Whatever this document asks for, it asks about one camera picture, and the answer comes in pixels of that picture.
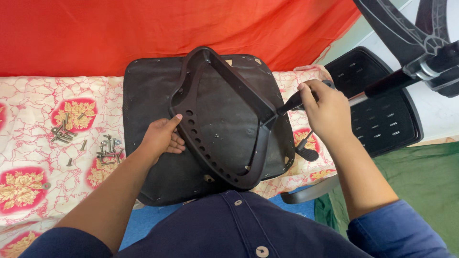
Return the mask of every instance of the black plastic frame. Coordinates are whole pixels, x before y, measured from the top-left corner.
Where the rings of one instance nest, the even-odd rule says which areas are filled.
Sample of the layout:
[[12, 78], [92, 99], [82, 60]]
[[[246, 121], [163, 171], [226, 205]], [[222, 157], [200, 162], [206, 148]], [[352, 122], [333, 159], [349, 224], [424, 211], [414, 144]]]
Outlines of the black plastic frame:
[[[257, 140], [251, 157], [251, 168], [244, 174], [237, 174], [224, 167], [209, 151], [211, 144], [205, 142], [201, 133], [197, 110], [199, 79], [207, 65], [211, 65], [228, 84], [241, 96], [258, 117]], [[183, 60], [180, 83], [173, 91], [169, 102], [171, 117], [183, 115], [177, 129], [191, 153], [203, 168], [208, 168], [226, 182], [241, 190], [255, 187], [261, 179], [269, 134], [274, 123], [264, 125], [276, 113], [274, 105], [253, 88], [237, 71], [209, 47], [197, 47]]]

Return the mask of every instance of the person's right hand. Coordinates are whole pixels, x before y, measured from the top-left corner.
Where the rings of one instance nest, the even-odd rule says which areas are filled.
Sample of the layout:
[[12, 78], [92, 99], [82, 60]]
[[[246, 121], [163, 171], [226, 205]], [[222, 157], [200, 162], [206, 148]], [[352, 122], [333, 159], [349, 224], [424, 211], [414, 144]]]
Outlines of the person's right hand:
[[[326, 145], [353, 136], [351, 108], [342, 92], [316, 79], [300, 83], [298, 90], [312, 130]], [[311, 91], [317, 93], [318, 102]]]

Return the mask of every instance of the white wall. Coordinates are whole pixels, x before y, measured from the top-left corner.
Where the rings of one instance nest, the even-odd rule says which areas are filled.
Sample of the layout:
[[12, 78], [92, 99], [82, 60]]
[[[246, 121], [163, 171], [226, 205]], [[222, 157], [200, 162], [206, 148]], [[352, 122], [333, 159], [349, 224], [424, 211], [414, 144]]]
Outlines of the white wall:
[[[414, 23], [419, 0], [408, 1], [401, 13]], [[459, 40], [459, 0], [448, 0], [448, 29], [451, 41]], [[400, 69], [400, 64], [381, 39], [372, 32], [355, 46], [364, 46], [378, 55], [392, 70]], [[459, 135], [459, 96], [444, 97], [432, 90], [423, 82], [409, 86], [408, 92], [418, 110], [423, 140], [433, 140]]]

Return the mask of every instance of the red fabric backdrop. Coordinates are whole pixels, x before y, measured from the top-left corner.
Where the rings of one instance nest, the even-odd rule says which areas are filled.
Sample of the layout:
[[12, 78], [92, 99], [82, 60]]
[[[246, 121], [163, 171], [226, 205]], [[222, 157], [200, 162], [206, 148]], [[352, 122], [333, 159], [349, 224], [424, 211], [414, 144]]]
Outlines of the red fabric backdrop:
[[121, 76], [134, 59], [200, 45], [292, 70], [359, 15], [352, 0], [3, 1], [0, 76]]

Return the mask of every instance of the shirt button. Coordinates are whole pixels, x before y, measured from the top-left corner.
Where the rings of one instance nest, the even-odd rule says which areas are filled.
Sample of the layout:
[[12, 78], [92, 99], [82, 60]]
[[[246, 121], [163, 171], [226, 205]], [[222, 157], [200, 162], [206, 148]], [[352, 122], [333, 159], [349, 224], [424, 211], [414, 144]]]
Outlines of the shirt button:
[[268, 257], [269, 255], [269, 250], [266, 247], [257, 247], [256, 252], [257, 256], [262, 258]]

